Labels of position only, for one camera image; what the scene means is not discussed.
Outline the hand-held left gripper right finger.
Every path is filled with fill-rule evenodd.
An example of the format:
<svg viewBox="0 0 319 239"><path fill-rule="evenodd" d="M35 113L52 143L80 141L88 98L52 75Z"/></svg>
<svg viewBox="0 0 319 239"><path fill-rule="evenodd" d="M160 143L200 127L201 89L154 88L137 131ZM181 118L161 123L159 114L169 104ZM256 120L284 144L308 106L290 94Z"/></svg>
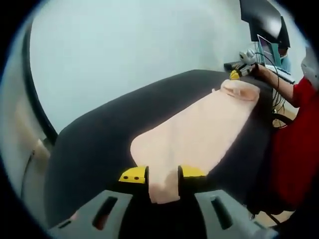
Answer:
<svg viewBox="0 0 319 239"><path fill-rule="evenodd" d="M205 190L206 175L195 167L178 167L181 199L193 198L207 239L274 239L278 233L249 218L248 210L223 190Z"/></svg>

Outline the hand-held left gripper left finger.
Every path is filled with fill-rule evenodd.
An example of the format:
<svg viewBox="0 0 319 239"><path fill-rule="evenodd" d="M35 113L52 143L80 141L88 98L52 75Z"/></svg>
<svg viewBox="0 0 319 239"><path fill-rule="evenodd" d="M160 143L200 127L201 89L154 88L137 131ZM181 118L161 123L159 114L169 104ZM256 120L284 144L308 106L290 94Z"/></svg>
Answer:
<svg viewBox="0 0 319 239"><path fill-rule="evenodd" d="M132 194L105 190L49 230L54 239L117 239Z"/></svg>

